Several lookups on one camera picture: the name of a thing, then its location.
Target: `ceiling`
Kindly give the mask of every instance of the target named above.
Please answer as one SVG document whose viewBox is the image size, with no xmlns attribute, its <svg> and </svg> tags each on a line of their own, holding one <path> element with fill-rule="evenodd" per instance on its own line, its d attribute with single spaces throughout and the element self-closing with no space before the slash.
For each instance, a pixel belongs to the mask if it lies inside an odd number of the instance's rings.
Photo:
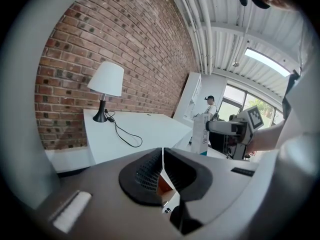
<svg viewBox="0 0 320 240">
<path fill-rule="evenodd" d="M 175 0 L 175 3 L 189 29 L 201 73 L 244 78 L 260 91 L 283 98 L 288 77 L 246 56 L 245 51 L 249 47 L 263 53 L 290 72 L 298 69 L 303 26 L 299 12 L 272 7 L 260 9 L 251 0 L 246 7 L 239 0 L 184 1 Z"/>
</svg>

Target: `tree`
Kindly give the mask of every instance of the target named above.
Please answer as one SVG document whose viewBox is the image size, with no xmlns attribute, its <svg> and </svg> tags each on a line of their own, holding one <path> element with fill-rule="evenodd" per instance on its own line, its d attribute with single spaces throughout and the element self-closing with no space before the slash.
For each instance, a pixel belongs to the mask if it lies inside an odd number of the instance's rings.
<svg viewBox="0 0 320 240">
<path fill-rule="evenodd" d="M 271 118 L 273 108 L 264 101 L 256 98 L 255 100 L 249 100 L 249 105 L 250 107 L 257 106 L 261 114 L 265 115 L 267 118 Z"/>
</svg>

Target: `brick wall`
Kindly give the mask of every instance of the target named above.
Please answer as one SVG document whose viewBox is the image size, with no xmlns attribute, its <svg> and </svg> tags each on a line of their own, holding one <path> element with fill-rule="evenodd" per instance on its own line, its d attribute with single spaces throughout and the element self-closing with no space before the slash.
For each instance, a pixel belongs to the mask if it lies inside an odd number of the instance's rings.
<svg viewBox="0 0 320 240">
<path fill-rule="evenodd" d="M 84 108 L 99 107 L 87 88 L 103 61 L 124 68 L 114 111 L 172 116 L 195 55 L 173 0 L 77 0 L 48 39 L 35 83 L 35 114 L 46 149 L 85 146 Z"/>
</svg>

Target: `human arm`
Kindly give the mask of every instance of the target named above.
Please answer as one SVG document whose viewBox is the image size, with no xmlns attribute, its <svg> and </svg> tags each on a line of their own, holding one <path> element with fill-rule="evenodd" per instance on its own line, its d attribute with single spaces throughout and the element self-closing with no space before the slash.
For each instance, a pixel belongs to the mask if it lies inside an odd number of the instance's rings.
<svg viewBox="0 0 320 240">
<path fill-rule="evenodd" d="M 271 126 L 267 129 L 257 130 L 253 134 L 251 142 L 246 147 L 246 153 L 253 151 L 268 151 L 276 147 L 280 133 L 285 125 L 283 120 L 281 123 Z"/>
</svg>

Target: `white lampshade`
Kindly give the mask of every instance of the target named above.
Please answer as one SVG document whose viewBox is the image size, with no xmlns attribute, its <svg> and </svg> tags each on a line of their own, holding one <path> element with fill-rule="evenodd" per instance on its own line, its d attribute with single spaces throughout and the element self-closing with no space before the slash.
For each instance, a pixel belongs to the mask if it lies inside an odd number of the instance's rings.
<svg viewBox="0 0 320 240">
<path fill-rule="evenodd" d="M 107 95 L 121 96 L 124 71 L 119 65 L 104 61 L 90 80 L 88 88 Z"/>
</svg>

